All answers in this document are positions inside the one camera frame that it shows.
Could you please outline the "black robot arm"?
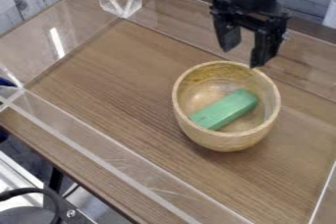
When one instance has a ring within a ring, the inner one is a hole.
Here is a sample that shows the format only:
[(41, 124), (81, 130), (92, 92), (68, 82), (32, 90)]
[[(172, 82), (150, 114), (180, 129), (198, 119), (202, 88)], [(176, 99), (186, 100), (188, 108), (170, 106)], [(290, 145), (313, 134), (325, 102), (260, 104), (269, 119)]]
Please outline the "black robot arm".
[(254, 34), (249, 68), (262, 67), (278, 54), (290, 15), (277, 0), (210, 0), (209, 13), (224, 52), (241, 42), (241, 28)]

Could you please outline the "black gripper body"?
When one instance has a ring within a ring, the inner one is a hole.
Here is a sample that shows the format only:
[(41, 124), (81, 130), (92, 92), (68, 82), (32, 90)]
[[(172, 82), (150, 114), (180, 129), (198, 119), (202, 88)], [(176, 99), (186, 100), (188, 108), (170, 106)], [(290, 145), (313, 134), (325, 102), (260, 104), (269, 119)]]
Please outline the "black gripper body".
[(209, 13), (217, 33), (241, 28), (284, 33), (290, 18), (277, 0), (210, 0)]

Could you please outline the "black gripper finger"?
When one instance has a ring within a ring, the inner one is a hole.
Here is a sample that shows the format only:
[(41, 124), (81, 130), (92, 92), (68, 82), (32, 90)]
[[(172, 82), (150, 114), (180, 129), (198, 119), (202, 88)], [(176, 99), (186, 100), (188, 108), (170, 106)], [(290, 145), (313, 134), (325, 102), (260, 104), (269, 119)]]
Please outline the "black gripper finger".
[(254, 31), (254, 47), (250, 52), (249, 68), (262, 67), (278, 54), (285, 31), (276, 29), (257, 29)]
[(241, 42), (238, 24), (222, 15), (213, 15), (212, 18), (218, 46), (224, 52), (228, 52)]

